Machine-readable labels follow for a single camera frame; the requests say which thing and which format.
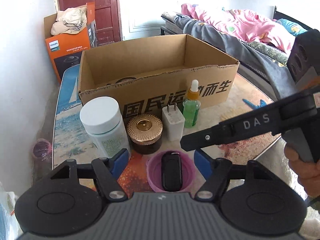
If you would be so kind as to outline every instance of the white power adapter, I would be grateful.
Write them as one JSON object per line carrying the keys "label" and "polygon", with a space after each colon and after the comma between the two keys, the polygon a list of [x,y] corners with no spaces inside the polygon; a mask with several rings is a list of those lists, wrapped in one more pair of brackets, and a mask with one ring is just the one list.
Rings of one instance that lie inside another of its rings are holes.
{"label": "white power adapter", "polygon": [[183,134],[185,118],[177,104],[162,108],[162,123],[169,141],[180,140]]}

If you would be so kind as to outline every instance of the car key fob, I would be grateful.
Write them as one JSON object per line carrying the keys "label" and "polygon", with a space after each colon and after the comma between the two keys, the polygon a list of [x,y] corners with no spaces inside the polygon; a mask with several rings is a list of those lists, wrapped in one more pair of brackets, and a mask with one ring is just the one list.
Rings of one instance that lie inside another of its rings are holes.
{"label": "car key fob", "polygon": [[181,157],[177,152],[167,152],[161,158],[161,179],[165,191],[176,192],[182,188]]}

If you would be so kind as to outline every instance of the open cardboard box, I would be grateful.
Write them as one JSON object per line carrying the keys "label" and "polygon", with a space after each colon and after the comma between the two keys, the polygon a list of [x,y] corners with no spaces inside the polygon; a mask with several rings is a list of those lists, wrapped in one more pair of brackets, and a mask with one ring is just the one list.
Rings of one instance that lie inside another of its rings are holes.
{"label": "open cardboard box", "polygon": [[180,103],[193,79],[201,107],[225,101],[239,61],[190,35],[121,41],[82,52],[78,93],[116,99],[124,118]]}

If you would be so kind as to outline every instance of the table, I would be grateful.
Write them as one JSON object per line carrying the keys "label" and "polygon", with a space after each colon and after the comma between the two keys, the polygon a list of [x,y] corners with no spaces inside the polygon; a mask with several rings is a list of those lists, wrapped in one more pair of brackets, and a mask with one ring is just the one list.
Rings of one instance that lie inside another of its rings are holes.
{"label": "table", "polygon": [[[76,159],[77,163],[90,163],[93,159],[102,156],[79,119],[82,108],[77,94],[79,67],[80,65],[76,65],[67,69],[62,79],[54,126],[53,168],[69,158]],[[272,103],[272,100],[257,87],[237,74],[227,101],[200,109],[196,126],[190,129],[185,128],[184,135],[209,128],[220,121],[251,111],[249,106],[243,102],[243,98],[255,105],[259,105],[261,99],[267,104]],[[246,164],[248,160],[255,159],[263,153],[279,137],[280,135],[272,136],[271,133],[267,133],[235,143],[206,147],[203,150],[212,158],[224,157],[234,164]],[[169,142],[164,134],[161,148],[156,153],[166,149],[183,151],[178,140]],[[146,161],[156,153],[140,155],[135,151],[131,152],[132,157],[129,164],[118,179],[119,184],[129,196],[134,191],[152,191],[147,181]],[[192,160],[193,153],[193,151],[187,152]],[[192,195],[198,191],[204,181],[203,176],[196,169],[196,178],[191,187]],[[94,188],[92,180],[81,179],[80,183]]]}

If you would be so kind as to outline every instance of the pink blanket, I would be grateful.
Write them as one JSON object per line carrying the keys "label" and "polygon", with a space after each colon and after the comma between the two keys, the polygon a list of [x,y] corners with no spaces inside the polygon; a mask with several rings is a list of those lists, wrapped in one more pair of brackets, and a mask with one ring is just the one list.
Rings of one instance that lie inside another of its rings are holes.
{"label": "pink blanket", "polygon": [[252,10],[216,10],[210,13],[199,5],[185,3],[181,7],[182,14],[206,22],[243,41],[271,42],[285,53],[291,52],[295,37],[279,23]]}

